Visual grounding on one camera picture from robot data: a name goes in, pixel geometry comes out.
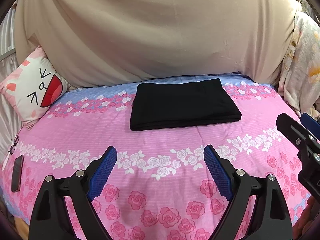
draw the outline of red mouth print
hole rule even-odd
[[[44,94],[40,107],[48,107],[52,105],[62,93],[62,82],[54,74]]]

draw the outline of eyeglasses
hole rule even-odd
[[[16,145],[19,141],[19,136],[17,135],[15,138],[14,138],[14,141],[12,141],[11,139],[11,147],[10,147],[10,150],[9,150],[9,153],[12,155],[14,150],[16,149]]]

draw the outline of blue foam pad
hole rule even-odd
[[[301,124],[307,128],[318,140],[320,140],[320,123],[314,120],[307,113],[303,113],[300,117]]]
[[[220,194],[230,201],[233,198],[231,179],[215,157],[212,150],[207,146],[204,148],[204,161],[207,165]]]
[[[114,147],[111,147],[109,152],[106,154],[104,160],[102,160],[100,166],[97,168],[95,173],[89,182],[89,192],[87,197],[92,201],[95,197],[100,196],[104,185],[106,184],[109,175],[115,166],[117,161],[117,151]]]

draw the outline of tag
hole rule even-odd
[[[7,157],[5,158],[5,160],[4,160],[3,164],[2,164],[2,171],[4,171],[4,168],[7,165],[7,162],[9,160],[9,156],[10,156],[10,153],[7,154]]]

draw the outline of floral blanket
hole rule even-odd
[[[282,62],[278,93],[299,116],[308,113],[319,119],[320,27],[300,11],[294,18],[291,44]]]
[[[149,82],[184,83],[220,78],[242,113],[239,122],[133,132],[129,129],[138,83],[66,93],[31,129],[23,129],[0,179],[11,213],[30,222],[46,175],[71,176],[117,149],[116,166],[102,194],[92,202],[114,240],[207,240],[228,201],[221,196],[203,159],[212,144],[218,154],[252,176],[276,175],[292,221],[308,192],[297,181],[297,149],[276,129],[276,118],[296,114],[273,87],[238,74],[174,77]],[[199,107],[205,102],[190,101]],[[21,190],[12,193],[16,157],[24,155]],[[68,212],[77,237],[85,239],[70,198]],[[254,205],[250,198],[237,239],[244,236]]]

